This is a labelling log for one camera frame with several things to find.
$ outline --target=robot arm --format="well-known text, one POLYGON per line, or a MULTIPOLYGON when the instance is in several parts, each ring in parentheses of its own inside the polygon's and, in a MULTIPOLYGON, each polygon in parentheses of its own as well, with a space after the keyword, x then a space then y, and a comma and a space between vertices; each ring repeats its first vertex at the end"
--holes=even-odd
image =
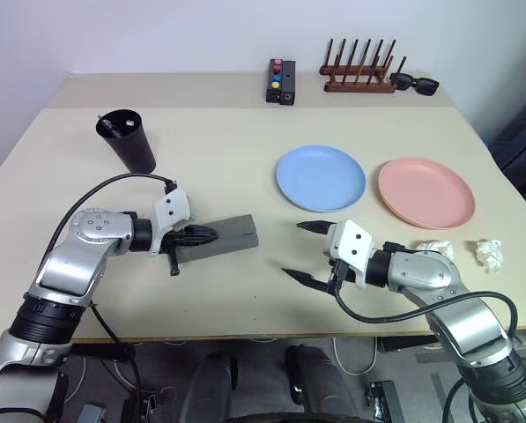
MULTIPOLYGON (((340 297, 344 281, 402 293, 423 308, 469 291, 455 265, 433 251, 408 250, 387 242, 375 249, 372 236, 356 223, 304 222, 299 227, 326 234, 323 252, 333 265, 325 284, 304 272, 285 269, 303 285, 331 293, 343 310, 366 323, 403 320, 403 316, 370 318, 352 312, 340 297)), ((487 421, 526 421, 526 366, 492 310, 479 298, 468 298, 426 313, 426 320, 450 354, 487 421)))
POLYGON ((45 257, 12 326, 0 337, 0 422, 55 421, 66 381, 57 368, 104 275, 106 261, 128 251, 161 251, 163 237, 190 219, 185 192, 173 189, 151 219, 83 210, 65 241, 45 257))

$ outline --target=beige table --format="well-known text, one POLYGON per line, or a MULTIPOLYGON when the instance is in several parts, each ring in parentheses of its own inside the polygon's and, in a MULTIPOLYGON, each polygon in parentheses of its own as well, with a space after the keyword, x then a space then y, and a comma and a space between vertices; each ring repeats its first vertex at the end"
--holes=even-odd
MULTIPOLYGON (((424 318, 394 324, 353 321, 332 297, 307 289, 280 267, 329 273, 323 237, 295 223, 354 219, 376 239, 413 245, 446 239, 472 290, 510 296, 526 328, 526 204, 495 166, 476 133, 440 90, 422 97, 326 94, 319 77, 299 75, 296 106, 263 101, 264 76, 91 75, 68 78, 0 168, 0 332, 11 324, 41 252, 64 212, 98 182, 125 171, 94 132, 98 113, 134 108, 144 120, 158 166, 188 191, 198 223, 251 213, 256 249, 182 265, 171 278, 165 257, 128 254, 108 262, 95 300, 123 338, 282 337, 320 334, 411 334, 427 331, 424 318), (205 90, 190 91, 203 81, 205 90), (337 213, 303 211, 276 184, 278 159, 300 145, 340 148, 363 167, 364 196, 337 213), (382 203, 376 175, 387 160, 421 156, 455 169, 477 202, 466 225, 449 231, 419 229, 382 203), (472 253, 481 239, 503 242, 499 275, 486 274, 472 253)), ((152 181, 117 182, 88 206, 147 213, 162 195, 152 181)), ((364 315, 414 309, 403 296, 375 287, 346 288, 351 307, 364 315)), ((503 323, 507 308, 489 300, 503 323)), ((87 313, 76 338, 106 334, 87 313)))

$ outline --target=white wall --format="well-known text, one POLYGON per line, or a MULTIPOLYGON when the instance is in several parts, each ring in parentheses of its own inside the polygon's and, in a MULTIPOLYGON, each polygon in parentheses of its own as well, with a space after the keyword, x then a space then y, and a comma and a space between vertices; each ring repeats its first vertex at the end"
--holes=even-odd
POLYGON ((526 0, 0 1, 0 163, 68 72, 317 71, 330 37, 397 38, 492 138, 526 102, 526 0))

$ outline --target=white tissue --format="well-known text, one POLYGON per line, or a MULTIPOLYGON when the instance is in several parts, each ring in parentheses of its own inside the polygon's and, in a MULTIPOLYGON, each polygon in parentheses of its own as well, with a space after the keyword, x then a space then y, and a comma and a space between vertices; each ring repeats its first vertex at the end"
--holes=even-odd
POLYGON ((453 244, 450 241, 420 242, 415 249, 438 251, 441 254, 443 254, 448 260, 452 261, 455 259, 455 251, 453 250, 453 244))
POLYGON ((503 253, 501 252, 501 241, 481 241, 476 243, 476 258, 481 262, 487 271, 499 273, 503 263, 503 253))

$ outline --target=wooden rack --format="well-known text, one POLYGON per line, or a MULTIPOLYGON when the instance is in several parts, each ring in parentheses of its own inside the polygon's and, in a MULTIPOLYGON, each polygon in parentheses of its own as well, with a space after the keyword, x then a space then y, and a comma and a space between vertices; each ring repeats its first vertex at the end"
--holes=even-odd
MULTIPOLYGON (((330 39, 329 46, 327 48, 327 56, 325 58, 325 64, 320 68, 319 73, 322 75, 329 75, 330 80, 325 83, 324 90, 327 93, 393 93, 396 90, 396 85, 390 81, 386 81, 386 75, 388 74, 389 66, 392 64, 394 56, 392 56, 392 50, 396 44, 396 40, 393 40, 388 54, 385 56, 382 64, 380 60, 380 53, 382 49, 382 43, 384 40, 380 40, 376 52, 373 57, 373 61, 369 65, 365 65, 367 59, 368 49, 370 47, 370 39, 363 50, 362 57, 358 65, 352 65, 352 59, 354 58, 355 51, 359 44, 359 40, 355 40, 352 44, 351 54, 349 55, 347 64, 340 64, 341 56, 343 55, 344 44, 346 39, 341 42, 341 48, 339 53, 335 56, 335 62, 333 65, 329 65, 331 48, 333 47, 333 39, 330 39), (366 81, 361 81, 362 77, 368 77, 366 81)), ((405 57, 400 63, 398 73, 404 65, 405 57)))

